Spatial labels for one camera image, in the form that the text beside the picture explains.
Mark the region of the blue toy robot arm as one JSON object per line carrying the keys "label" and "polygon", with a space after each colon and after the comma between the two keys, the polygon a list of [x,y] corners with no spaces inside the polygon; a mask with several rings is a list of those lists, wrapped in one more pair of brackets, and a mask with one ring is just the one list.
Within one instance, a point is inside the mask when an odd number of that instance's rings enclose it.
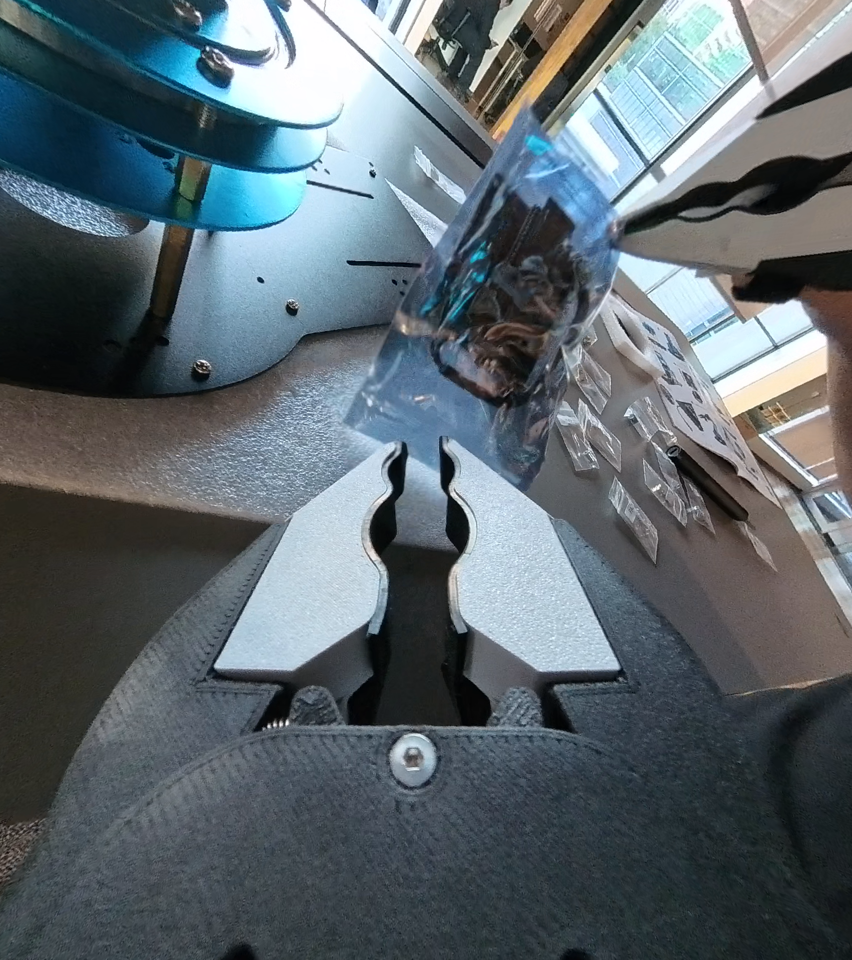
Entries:
{"label": "blue toy robot arm", "polygon": [[164,226],[146,317],[198,231],[298,210],[343,102],[290,2],[0,2],[0,167]]}

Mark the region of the black metal base plate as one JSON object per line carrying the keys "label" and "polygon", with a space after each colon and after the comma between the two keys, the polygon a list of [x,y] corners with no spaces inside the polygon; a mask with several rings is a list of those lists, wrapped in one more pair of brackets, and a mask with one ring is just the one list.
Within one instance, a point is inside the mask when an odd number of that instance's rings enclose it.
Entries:
{"label": "black metal base plate", "polygon": [[313,333],[389,324],[430,244],[371,162],[328,148],[299,210],[198,231],[169,320],[148,317],[163,227],[50,222],[0,188],[0,381],[93,397],[220,389]]}

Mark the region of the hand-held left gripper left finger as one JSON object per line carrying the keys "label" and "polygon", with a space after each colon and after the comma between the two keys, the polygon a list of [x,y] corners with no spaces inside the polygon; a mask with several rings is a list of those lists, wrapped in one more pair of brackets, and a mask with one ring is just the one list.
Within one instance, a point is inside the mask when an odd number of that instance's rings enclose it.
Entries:
{"label": "hand-held left gripper left finger", "polygon": [[403,445],[382,445],[287,523],[215,663],[233,681],[357,691],[375,672]]}

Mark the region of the printed instruction manual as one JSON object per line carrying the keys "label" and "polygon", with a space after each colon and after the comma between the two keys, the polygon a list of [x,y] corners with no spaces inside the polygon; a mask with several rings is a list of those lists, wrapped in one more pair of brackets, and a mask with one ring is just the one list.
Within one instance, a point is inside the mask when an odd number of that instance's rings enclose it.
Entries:
{"label": "printed instruction manual", "polygon": [[624,358],[652,377],[673,430],[724,458],[737,474],[772,503],[778,498],[712,385],[684,354],[669,328],[637,312],[617,294],[610,294],[600,317],[613,346]]}

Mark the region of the black screwdriver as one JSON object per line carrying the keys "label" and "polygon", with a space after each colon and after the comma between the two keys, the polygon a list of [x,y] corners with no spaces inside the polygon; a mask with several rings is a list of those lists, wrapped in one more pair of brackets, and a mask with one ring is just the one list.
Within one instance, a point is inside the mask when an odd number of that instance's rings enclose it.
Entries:
{"label": "black screwdriver", "polygon": [[708,498],[726,513],[734,522],[749,522],[748,510],[717,481],[712,474],[701,466],[696,459],[692,457],[677,442],[671,442],[667,445],[666,455],[676,467],[678,472],[689,480]]}

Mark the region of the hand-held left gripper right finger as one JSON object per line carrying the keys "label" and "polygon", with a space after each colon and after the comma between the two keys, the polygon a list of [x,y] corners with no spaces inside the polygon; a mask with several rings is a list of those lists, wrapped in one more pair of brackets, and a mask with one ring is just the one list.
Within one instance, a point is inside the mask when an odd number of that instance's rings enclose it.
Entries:
{"label": "hand-held left gripper right finger", "polygon": [[462,676],[483,694],[611,682],[620,661],[552,518],[458,441],[443,438],[449,608]]}

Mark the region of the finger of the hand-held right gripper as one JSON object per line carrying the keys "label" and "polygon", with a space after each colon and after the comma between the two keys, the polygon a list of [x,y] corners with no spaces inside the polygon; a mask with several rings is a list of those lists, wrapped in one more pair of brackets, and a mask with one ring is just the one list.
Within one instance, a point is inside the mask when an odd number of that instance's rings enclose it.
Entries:
{"label": "finger of the hand-held right gripper", "polygon": [[705,276],[852,251],[852,173],[808,187],[671,176],[622,214],[619,251]]}
{"label": "finger of the hand-held right gripper", "polygon": [[766,111],[663,198],[623,215],[623,230],[780,212],[810,198],[852,159],[852,85]]}

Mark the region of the dark grey desk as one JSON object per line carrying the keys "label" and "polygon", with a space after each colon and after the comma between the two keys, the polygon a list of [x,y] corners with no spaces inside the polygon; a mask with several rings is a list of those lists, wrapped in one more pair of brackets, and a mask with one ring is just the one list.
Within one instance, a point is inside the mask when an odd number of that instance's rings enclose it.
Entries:
{"label": "dark grey desk", "polygon": [[[691,642],[727,693],[799,686],[852,672],[852,613],[830,589],[812,538],[735,479],[696,460],[740,498],[773,571],[719,508],[716,533],[678,526],[645,487],[640,439],[624,420],[652,385],[596,322],[591,349],[611,374],[602,415],[623,444],[622,481],[659,531],[651,563],[607,501],[613,471],[574,472],[550,440],[529,496],[573,525]],[[48,810],[99,708],[146,642],[273,522],[0,483],[0,822]]]}

